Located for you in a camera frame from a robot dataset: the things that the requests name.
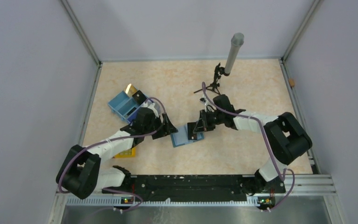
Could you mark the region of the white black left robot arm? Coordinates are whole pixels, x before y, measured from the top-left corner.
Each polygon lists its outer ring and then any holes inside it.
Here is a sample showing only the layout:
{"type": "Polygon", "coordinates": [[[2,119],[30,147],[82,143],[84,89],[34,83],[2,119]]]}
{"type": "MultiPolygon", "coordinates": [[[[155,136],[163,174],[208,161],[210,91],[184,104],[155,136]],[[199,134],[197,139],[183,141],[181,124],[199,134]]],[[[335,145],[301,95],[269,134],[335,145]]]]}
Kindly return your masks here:
{"type": "Polygon", "coordinates": [[[130,179],[125,177],[127,172],[119,167],[101,171],[101,165],[117,154],[136,147],[146,136],[155,140],[177,132],[167,113],[158,113],[155,103],[142,106],[135,118],[112,136],[87,147],[72,146],[56,176],[58,189],[80,199],[87,198],[95,189],[106,187],[125,193],[131,187],[130,179]]]}

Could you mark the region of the black credit card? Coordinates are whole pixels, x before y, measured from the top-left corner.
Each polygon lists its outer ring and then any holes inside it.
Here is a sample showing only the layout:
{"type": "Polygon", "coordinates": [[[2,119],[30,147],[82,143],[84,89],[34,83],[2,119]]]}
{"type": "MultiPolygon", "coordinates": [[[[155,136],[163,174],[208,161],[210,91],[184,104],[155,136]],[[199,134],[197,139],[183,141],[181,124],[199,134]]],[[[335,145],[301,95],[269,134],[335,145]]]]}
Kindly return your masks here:
{"type": "Polygon", "coordinates": [[[187,123],[187,137],[189,141],[197,141],[203,139],[202,133],[196,133],[196,122],[187,123]]]}

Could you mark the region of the blue leather card holder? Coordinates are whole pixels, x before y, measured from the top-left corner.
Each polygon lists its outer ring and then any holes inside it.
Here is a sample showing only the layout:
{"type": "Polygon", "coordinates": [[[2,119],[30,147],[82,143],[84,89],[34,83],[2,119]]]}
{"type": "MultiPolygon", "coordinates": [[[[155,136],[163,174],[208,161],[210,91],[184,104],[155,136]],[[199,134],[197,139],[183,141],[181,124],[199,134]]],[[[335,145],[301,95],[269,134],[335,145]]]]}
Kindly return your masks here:
{"type": "Polygon", "coordinates": [[[193,133],[195,126],[195,122],[189,122],[186,125],[178,127],[178,132],[171,134],[172,146],[180,147],[204,140],[203,133],[193,133]]]}

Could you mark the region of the blue compartment organizer tray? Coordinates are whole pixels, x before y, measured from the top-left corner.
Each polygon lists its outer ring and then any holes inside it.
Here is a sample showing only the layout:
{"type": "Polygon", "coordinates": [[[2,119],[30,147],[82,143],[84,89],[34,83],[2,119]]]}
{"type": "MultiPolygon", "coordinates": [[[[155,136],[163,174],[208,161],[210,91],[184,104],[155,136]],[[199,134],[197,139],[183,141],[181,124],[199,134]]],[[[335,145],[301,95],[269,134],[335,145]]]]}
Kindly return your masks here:
{"type": "Polygon", "coordinates": [[[136,118],[139,108],[146,99],[147,96],[141,90],[130,96],[125,91],[121,91],[108,102],[108,106],[114,114],[129,124],[136,118]]]}

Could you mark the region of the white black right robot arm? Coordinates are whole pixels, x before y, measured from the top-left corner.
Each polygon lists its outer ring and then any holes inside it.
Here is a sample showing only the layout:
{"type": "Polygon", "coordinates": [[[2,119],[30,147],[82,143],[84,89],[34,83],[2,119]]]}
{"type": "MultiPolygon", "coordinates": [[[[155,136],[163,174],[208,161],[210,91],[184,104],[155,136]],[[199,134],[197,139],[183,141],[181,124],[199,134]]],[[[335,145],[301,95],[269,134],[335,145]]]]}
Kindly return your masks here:
{"type": "Polygon", "coordinates": [[[284,177],[288,165],[313,145],[309,135],[290,112],[266,116],[243,109],[236,110],[224,94],[214,97],[212,101],[206,97],[201,100],[206,107],[200,111],[199,120],[188,127],[189,139],[224,124],[234,130],[260,133],[267,144],[269,158],[245,185],[244,189],[248,193],[268,192],[274,182],[284,177]]]}

